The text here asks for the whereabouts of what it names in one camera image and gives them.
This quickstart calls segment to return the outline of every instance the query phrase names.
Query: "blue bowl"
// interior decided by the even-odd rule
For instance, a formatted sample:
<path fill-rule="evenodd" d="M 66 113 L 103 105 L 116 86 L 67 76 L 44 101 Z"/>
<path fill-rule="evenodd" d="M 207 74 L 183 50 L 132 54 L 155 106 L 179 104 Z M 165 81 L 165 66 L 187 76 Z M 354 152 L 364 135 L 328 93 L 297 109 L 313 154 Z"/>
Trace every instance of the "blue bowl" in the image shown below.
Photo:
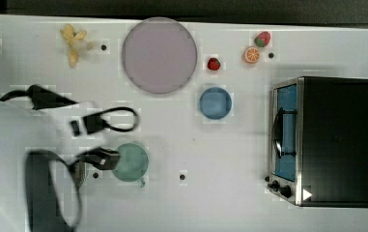
<path fill-rule="evenodd" d="M 207 118 L 222 119 L 231 111 L 232 99 L 226 90 L 212 87 L 202 94 L 200 108 Z"/>

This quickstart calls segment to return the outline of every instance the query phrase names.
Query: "white table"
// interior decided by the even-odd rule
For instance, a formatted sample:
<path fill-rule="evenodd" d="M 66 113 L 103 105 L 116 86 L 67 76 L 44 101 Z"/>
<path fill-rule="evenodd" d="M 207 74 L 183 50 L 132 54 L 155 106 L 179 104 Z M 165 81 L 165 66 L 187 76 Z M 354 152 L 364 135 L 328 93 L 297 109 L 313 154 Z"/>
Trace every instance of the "white table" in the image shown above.
<path fill-rule="evenodd" d="M 71 69 L 59 33 L 68 22 L 107 50 L 89 52 Z M 78 102 L 141 114 L 139 129 L 115 133 L 112 145 L 146 146 L 147 185 L 126 186 L 90 167 L 79 231 L 368 231 L 368 209 L 298 208 L 269 193 L 263 180 L 271 85 L 302 75 L 368 78 L 368 30 L 183 23 L 198 46 L 196 71 L 182 91 L 157 97 L 134 86 L 121 64 L 124 38 L 138 22 L 0 15 L 0 96 L 37 83 Z M 244 49 L 264 30 L 272 45 L 256 66 L 245 64 Z M 212 54 L 223 63 L 217 74 L 205 68 Z M 234 97 L 234 110 L 219 124 L 197 111 L 207 84 L 224 85 Z"/>

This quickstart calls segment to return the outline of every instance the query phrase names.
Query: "toaster oven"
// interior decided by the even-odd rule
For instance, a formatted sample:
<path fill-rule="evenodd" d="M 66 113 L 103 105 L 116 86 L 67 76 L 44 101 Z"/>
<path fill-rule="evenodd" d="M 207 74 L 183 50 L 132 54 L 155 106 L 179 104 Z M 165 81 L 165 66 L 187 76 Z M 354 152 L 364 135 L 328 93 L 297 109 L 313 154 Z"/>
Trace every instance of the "toaster oven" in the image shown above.
<path fill-rule="evenodd" d="M 368 79 L 272 88 L 270 192 L 303 207 L 368 208 Z"/>

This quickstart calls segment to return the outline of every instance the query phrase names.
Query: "black strap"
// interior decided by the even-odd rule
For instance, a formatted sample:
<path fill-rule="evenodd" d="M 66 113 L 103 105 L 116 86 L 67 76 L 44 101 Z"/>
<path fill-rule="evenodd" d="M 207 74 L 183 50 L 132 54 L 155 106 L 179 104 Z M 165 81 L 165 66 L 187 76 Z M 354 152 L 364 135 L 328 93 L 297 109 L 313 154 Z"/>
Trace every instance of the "black strap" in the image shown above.
<path fill-rule="evenodd" d="M 78 214 L 73 226 L 66 223 L 60 211 L 49 163 L 66 163 L 47 150 L 31 151 L 25 161 L 25 190 L 29 226 L 32 232 L 74 232 L 81 220 L 82 202 L 78 189 Z"/>
<path fill-rule="evenodd" d="M 72 104 L 77 104 L 77 102 L 75 102 L 73 100 L 69 100 L 67 98 L 64 98 L 64 97 L 62 97 L 62 96 L 60 96 L 60 95 L 58 95 L 54 92 L 51 92 L 49 90 L 46 90 L 43 87 L 38 86 L 38 85 L 30 86 L 30 88 L 27 91 L 23 91 L 23 90 L 11 91 L 11 92 L 7 93 L 6 95 L 4 95 L 0 99 L 0 101 L 5 102 L 7 100 L 11 100 L 11 99 L 14 99 L 14 98 L 19 98 L 19 97 L 28 97 L 28 98 L 30 98 L 33 105 L 34 105 L 33 109 L 36 109 L 36 110 L 44 109 L 44 108 L 64 107 L 64 106 L 68 106 L 68 105 L 72 105 Z M 103 114 L 106 114 L 106 113 L 109 113 L 109 112 L 115 112 L 115 111 L 127 111 L 127 112 L 131 112 L 133 114 L 134 123 L 131 126 L 131 128 L 121 129 L 121 128 L 113 127 L 100 117 Z M 124 107 L 124 106 L 110 108 L 110 109 L 104 110 L 104 111 L 99 112 L 99 113 L 88 115 L 88 116 L 84 117 L 83 120 L 84 120 L 84 125 L 87 129 L 88 134 L 95 133 L 95 132 L 98 132 L 98 131 L 102 131 L 105 128 L 113 130 L 113 131 L 118 131 L 118 132 L 128 132 L 128 131 L 135 130 L 136 127 L 139 124 L 139 116 L 135 112 L 135 110 L 133 110 L 129 107 Z"/>
<path fill-rule="evenodd" d="M 132 126 L 128 129 L 121 129 L 121 128 L 116 128 L 111 126 L 110 124 L 108 124 L 105 120 L 101 119 L 101 116 L 103 114 L 106 113 L 110 113 L 110 112 L 115 112 L 115 111 L 127 111 L 127 112 L 131 112 L 132 115 L 134 116 L 134 123 L 132 124 Z M 129 107 L 115 107 L 115 108 L 110 108 L 107 110 L 104 110 L 102 112 L 98 112 L 98 113 L 94 113 L 88 116 L 85 116 L 83 118 L 84 121 L 84 125 L 86 127 L 87 133 L 95 133 L 97 131 L 101 131 L 104 128 L 113 130 L 113 131 L 118 131 L 118 132 L 128 132 L 128 131 L 133 131 L 139 124 L 139 116 L 138 114 L 135 112 L 135 110 L 129 108 Z"/>
<path fill-rule="evenodd" d="M 27 92 L 23 90 L 13 90 L 7 94 L 5 94 L 1 99 L 0 102 L 5 102 L 10 99 L 20 98 L 20 97 L 28 97 Z"/>

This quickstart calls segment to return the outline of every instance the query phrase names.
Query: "orange slice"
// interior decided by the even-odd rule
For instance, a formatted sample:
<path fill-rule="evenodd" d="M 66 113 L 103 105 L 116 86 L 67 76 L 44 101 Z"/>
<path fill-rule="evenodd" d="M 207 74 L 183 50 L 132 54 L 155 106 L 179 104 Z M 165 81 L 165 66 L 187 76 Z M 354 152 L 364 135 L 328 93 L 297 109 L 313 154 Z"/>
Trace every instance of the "orange slice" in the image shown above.
<path fill-rule="evenodd" d="M 247 63 L 255 64 L 259 61 L 259 50 L 258 48 L 251 46 L 244 52 L 244 60 Z"/>

